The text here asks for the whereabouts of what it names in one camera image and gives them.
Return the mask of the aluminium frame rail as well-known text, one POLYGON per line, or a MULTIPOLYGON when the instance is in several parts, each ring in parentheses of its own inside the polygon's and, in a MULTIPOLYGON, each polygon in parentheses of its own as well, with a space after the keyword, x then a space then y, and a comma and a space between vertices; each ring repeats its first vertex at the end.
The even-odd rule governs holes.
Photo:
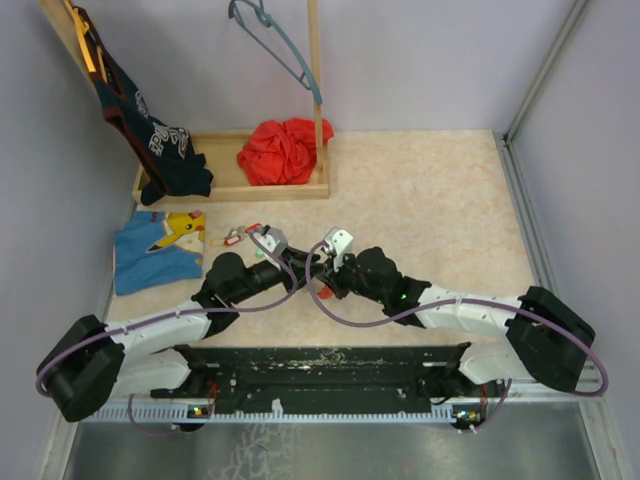
POLYGON ((544 280, 595 330, 620 470, 639 475, 639 5, 579 1, 510 139, 544 280))

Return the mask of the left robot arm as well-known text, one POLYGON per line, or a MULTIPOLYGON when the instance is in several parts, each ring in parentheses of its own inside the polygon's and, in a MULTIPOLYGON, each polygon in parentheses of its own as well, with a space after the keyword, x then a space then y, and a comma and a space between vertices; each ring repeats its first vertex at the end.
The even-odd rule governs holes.
POLYGON ((248 312, 244 301, 277 285, 291 297, 322 266, 317 254, 287 247, 251 266, 240 255, 218 255, 200 290, 174 309, 123 322, 78 319, 36 370, 36 389, 69 422, 84 420, 110 400, 202 397, 211 415, 221 392, 219 372, 192 343, 217 335, 248 312))

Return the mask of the dark navy jersey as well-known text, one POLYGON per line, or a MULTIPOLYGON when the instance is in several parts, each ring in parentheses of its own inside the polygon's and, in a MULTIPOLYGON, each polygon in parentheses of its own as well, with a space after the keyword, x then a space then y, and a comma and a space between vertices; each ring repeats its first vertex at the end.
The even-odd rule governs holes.
POLYGON ((140 203, 150 206, 165 197, 209 196, 214 175, 206 167, 206 157, 195 151, 189 131, 169 126, 150 113, 141 91, 92 26, 102 47, 107 82, 99 75, 90 81, 104 120, 125 138, 148 176, 140 203))

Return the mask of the blue pikachu shirt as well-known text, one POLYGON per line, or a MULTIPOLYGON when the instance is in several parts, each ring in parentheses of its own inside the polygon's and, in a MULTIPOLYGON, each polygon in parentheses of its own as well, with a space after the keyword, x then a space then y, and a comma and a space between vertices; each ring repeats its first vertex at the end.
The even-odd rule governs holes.
POLYGON ((115 294, 200 278, 205 237, 206 216, 199 210, 136 212, 114 234, 115 294))

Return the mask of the red crumpled cloth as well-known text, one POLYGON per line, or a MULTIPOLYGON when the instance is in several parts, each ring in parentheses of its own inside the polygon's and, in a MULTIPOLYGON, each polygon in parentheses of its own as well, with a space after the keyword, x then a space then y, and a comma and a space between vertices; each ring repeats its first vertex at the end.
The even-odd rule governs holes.
POLYGON ((265 121, 236 160, 252 186, 306 184, 317 164, 315 122, 304 118, 265 121))

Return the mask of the yellow clothes hanger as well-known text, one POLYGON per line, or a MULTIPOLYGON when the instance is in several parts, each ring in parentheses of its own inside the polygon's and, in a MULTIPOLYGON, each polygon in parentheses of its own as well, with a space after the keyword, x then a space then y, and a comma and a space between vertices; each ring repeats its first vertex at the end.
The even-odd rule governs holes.
POLYGON ((69 0, 64 0, 63 3, 72 18, 81 58, 90 78, 99 75, 103 82, 107 82, 102 47, 93 35, 93 26, 86 12, 69 0))

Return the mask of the wooden rack tray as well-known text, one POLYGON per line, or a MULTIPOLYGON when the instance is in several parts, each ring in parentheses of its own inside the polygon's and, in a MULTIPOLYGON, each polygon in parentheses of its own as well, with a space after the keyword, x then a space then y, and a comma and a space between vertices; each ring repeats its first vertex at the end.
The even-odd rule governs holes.
MULTIPOLYGON (((90 54, 82 47, 82 21, 69 1, 42 1, 40 7, 69 52, 86 80, 95 66, 90 54)), ((301 55, 296 58, 301 65, 301 77, 306 78, 314 97, 314 127, 316 143, 316 165, 307 183, 302 185, 252 186, 237 163, 237 153, 248 142, 252 132, 213 131, 193 133, 195 150, 205 155, 207 167, 214 174, 209 201, 269 201, 324 199, 330 196, 330 162, 328 146, 323 142, 323 120, 319 91, 320 42, 318 8, 315 1, 307 3, 309 21, 309 43, 311 60, 305 62, 301 55)))

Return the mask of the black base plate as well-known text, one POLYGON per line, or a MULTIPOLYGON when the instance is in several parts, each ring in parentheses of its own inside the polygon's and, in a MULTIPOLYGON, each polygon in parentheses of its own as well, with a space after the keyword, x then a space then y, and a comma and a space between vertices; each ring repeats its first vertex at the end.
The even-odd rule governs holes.
POLYGON ((474 384, 465 344, 441 347, 176 347, 124 368, 111 398, 194 401, 201 421, 280 414, 330 419, 418 416, 470 403, 471 417, 506 391, 507 374, 474 384))

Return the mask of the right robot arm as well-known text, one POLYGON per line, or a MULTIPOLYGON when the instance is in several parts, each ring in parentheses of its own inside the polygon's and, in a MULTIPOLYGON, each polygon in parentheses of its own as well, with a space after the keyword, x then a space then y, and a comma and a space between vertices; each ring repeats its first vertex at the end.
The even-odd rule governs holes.
POLYGON ((531 286, 515 297, 464 294, 402 274, 379 247, 353 254, 324 248, 323 283, 338 297, 378 303, 387 323, 454 329, 489 338, 463 348, 446 372, 461 396, 499 379, 533 380, 577 394, 593 328, 551 291, 531 286))

